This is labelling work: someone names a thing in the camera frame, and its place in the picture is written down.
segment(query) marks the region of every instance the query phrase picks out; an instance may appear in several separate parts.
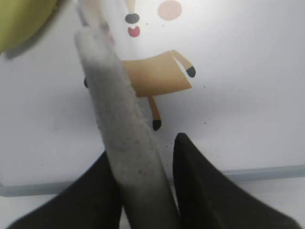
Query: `yellow object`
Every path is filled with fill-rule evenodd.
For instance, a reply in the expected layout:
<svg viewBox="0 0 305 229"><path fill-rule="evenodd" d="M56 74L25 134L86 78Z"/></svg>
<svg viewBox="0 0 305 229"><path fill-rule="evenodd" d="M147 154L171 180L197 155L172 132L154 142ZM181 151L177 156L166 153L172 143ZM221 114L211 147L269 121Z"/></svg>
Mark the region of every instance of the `yellow object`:
<svg viewBox="0 0 305 229"><path fill-rule="evenodd" d="M0 53L31 37L48 19L57 0L0 0Z"/></svg>

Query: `gray frame edge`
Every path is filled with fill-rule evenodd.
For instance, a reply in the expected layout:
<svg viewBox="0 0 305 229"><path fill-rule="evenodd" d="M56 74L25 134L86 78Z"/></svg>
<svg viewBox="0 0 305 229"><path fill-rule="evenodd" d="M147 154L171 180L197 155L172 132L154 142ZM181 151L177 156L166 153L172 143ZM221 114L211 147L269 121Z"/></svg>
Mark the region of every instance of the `gray frame edge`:
<svg viewBox="0 0 305 229"><path fill-rule="evenodd" d="M222 173L226 175L233 182L297 178L297 177L305 177L305 165L224 170L222 171ZM173 185L172 177L169 178L169 182L172 186ZM73 184L73 182L6 187L0 183L0 196L24 197L24 196L54 195L62 192L71 184Z"/></svg>

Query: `cartoon character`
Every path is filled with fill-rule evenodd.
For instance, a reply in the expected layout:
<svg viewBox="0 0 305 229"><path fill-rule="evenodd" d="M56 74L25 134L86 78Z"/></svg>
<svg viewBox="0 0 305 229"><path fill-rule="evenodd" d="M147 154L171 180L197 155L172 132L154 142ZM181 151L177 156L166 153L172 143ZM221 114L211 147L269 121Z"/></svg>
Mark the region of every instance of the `cartoon character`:
<svg viewBox="0 0 305 229"><path fill-rule="evenodd" d="M162 122L153 96L190 89L186 75L192 78L196 75L185 57L162 46L164 38L154 41L154 34L165 23L181 16L182 6L175 0L103 0L103 7L117 53L136 94L148 98L156 131Z"/></svg>

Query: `brown cartoon body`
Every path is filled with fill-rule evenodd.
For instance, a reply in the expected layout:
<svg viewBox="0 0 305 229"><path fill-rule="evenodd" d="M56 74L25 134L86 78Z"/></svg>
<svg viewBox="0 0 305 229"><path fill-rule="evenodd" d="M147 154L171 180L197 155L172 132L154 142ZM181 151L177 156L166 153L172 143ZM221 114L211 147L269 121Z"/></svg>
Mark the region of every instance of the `brown cartoon body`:
<svg viewBox="0 0 305 229"><path fill-rule="evenodd" d="M176 53L167 51L155 57L123 62L138 97L168 94L192 87L176 62Z"/></svg>

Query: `cartoon illustration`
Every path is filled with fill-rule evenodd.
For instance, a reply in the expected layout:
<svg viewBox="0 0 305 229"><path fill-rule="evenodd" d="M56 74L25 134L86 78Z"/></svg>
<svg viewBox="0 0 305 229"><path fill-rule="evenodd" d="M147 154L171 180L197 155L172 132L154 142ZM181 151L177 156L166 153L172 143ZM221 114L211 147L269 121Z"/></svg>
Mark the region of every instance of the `cartoon illustration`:
<svg viewBox="0 0 305 229"><path fill-rule="evenodd" d="M153 96L192 88L186 75L193 78L196 75L196 70L193 65L176 50L168 50L168 48L165 47L167 50L155 53L159 50L152 47L151 50L145 52L145 47L150 45L147 38L151 40L151 37L158 31L158 28L155 23L154 30L142 30L144 23L141 23L141 13L143 13L143 16L146 16L146 18L149 16L149 19L154 16L157 17L157 19L150 19L151 21L162 19L160 21L166 23L167 21L176 20L183 14L182 6L175 0L162 0L160 4L159 0L157 2L155 0L103 1L106 4L109 4L106 5L106 7L108 6L108 12L117 10L118 14L120 14L121 12L118 10L119 7L117 3L120 4L121 2L123 2L123 6L121 6L125 9L125 12L127 9L127 15L124 16L123 23L120 21L122 16L116 18L113 14L109 15L107 21L111 33L114 36L117 53L123 61L137 96L148 98L153 116L152 126L156 131L161 127L162 119ZM143 12L143 9L148 9L150 13L152 13L152 16ZM151 33L150 36L146 36L144 37L146 39L144 39L143 36L148 33Z"/></svg>

